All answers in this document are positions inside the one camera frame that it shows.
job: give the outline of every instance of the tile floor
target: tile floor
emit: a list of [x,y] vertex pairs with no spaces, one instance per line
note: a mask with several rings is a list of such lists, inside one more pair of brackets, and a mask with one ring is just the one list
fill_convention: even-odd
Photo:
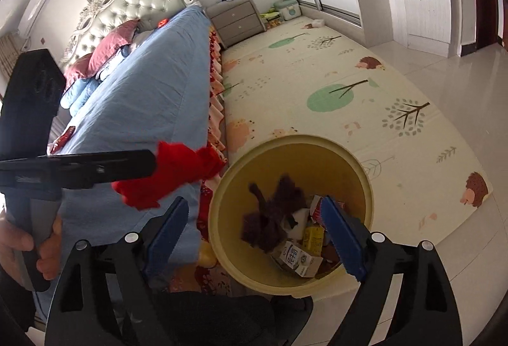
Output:
[[[508,289],[508,52],[492,45],[445,59],[396,42],[371,48],[412,81],[456,126],[482,163],[494,192],[438,245],[451,279],[464,346],[483,329]],[[371,344],[384,339],[400,288],[396,277]],[[324,346],[344,318],[354,292],[318,301],[295,346]]]

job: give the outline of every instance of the silver screw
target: silver screw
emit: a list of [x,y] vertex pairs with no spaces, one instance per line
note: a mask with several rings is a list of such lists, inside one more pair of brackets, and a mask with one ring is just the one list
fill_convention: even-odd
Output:
[[372,238],[372,239],[373,239],[376,243],[382,243],[383,241],[385,241],[384,234],[381,234],[381,233],[372,233],[371,238]]
[[82,251],[84,249],[86,249],[88,243],[85,241],[85,240],[79,240],[75,247],[76,247],[76,250],[79,250],[79,251]]
[[427,241],[427,240],[422,241],[422,247],[426,251],[433,251],[433,249],[434,249],[434,245],[430,241]]
[[138,241],[139,235],[138,233],[129,233],[125,236],[125,241],[128,243],[134,243]]

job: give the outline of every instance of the blue gripper pad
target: blue gripper pad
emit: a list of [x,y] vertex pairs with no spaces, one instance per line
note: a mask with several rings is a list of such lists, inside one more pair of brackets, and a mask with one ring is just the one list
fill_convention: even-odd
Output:
[[146,249],[146,264],[143,274],[147,279],[158,276],[166,268],[168,259],[183,233],[188,219],[189,204],[181,199]]
[[321,201],[321,218],[326,231],[330,234],[333,246],[344,264],[348,274],[356,277],[357,281],[363,282],[367,276],[367,270],[363,261],[363,249],[357,240],[354,231],[344,218],[347,214],[338,208],[330,197]]

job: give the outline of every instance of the gray nightstand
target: gray nightstand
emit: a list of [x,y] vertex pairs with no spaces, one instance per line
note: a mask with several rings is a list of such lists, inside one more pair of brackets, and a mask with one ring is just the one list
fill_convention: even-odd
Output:
[[252,0],[219,2],[206,9],[225,48],[265,32],[265,26]]

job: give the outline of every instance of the air conditioner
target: air conditioner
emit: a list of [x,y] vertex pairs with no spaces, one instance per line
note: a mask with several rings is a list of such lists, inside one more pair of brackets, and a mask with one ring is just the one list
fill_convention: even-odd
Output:
[[30,37],[37,16],[47,1],[48,0],[30,0],[18,26],[18,35],[21,39],[27,40]]

